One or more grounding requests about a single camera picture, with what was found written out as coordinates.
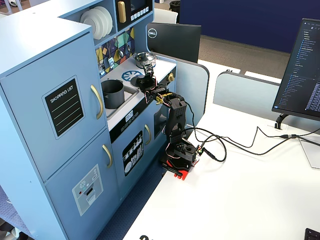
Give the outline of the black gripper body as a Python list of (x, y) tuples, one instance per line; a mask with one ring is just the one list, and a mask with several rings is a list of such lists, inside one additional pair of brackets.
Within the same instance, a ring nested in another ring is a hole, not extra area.
[(152, 75), (139, 75), (136, 84), (142, 92), (145, 92), (155, 88), (157, 80)]

